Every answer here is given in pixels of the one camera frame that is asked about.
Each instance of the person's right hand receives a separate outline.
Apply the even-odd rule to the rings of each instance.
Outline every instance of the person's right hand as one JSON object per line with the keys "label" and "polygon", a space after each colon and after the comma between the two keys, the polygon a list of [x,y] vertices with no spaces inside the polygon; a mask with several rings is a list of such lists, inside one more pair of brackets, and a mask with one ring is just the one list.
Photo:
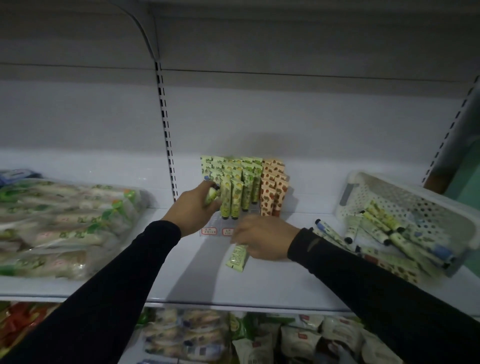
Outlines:
{"label": "person's right hand", "polygon": [[280,218],[247,215],[235,228],[231,242],[246,245],[253,258],[279,260],[287,257],[288,248],[299,231]]}

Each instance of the price tag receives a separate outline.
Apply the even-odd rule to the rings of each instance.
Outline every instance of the price tag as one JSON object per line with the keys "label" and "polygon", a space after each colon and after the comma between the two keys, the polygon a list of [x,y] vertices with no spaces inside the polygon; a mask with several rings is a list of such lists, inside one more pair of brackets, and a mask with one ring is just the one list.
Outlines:
{"label": "price tag", "polygon": [[232,235],[233,235],[233,229],[232,229],[232,228],[222,229],[222,235],[223,235],[223,236],[232,236]]}
{"label": "price tag", "polygon": [[202,228],[203,235],[216,235],[216,228]]}

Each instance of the white plastic basket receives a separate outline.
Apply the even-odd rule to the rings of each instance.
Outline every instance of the white plastic basket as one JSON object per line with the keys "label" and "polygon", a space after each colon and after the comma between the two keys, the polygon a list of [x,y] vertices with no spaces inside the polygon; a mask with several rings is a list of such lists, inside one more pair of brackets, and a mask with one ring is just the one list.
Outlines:
{"label": "white plastic basket", "polygon": [[455,261],[445,270],[451,277],[480,243],[480,211],[419,186],[397,182],[381,174],[354,171],[336,208],[336,217],[363,210],[374,200],[399,222],[450,249]]}

